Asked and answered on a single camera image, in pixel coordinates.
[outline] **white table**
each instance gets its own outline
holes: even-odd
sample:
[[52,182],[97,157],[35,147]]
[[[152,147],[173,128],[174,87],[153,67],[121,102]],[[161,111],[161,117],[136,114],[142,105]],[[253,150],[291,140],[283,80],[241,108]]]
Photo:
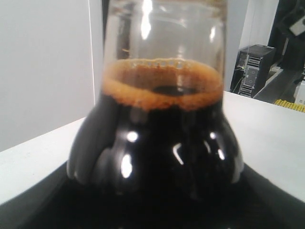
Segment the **white table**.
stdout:
[[[305,114],[231,93],[224,94],[224,112],[245,163],[305,202]],[[62,165],[82,122],[77,120],[0,152],[0,204]]]

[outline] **yellow object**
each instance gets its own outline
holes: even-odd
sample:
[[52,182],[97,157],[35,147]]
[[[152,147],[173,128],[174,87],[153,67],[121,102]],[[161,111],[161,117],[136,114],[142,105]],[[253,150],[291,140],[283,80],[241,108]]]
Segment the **yellow object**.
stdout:
[[287,102],[287,101],[281,100],[281,99],[276,100],[276,102],[274,104],[305,113],[305,105],[293,104],[293,103],[290,103],[290,102]]

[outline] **computer tower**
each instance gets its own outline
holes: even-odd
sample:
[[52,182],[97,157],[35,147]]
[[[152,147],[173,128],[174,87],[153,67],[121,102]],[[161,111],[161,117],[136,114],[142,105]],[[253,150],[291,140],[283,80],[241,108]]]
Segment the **computer tower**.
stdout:
[[231,92],[253,98],[266,84],[276,49],[252,45],[240,50],[231,82]]

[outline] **orange foam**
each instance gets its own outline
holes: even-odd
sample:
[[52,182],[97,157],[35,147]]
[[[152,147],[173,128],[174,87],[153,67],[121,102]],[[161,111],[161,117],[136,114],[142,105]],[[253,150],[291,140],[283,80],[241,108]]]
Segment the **orange foam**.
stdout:
[[[183,86],[197,93],[170,96],[153,92],[159,86]],[[186,111],[204,108],[221,100],[222,76],[208,65],[178,59],[119,60],[107,66],[102,93],[118,103],[145,111],[178,106]]]

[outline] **black mat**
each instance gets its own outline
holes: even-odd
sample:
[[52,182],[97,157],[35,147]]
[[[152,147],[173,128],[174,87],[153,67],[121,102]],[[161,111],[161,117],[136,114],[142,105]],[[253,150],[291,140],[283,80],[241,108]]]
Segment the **black mat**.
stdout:
[[237,191],[213,206],[185,208],[173,217],[105,209],[107,200],[66,177],[66,164],[39,184],[0,206],[0,228],[22,229],[286,229],[305,227],[305,203],[272,185],[245,166]]

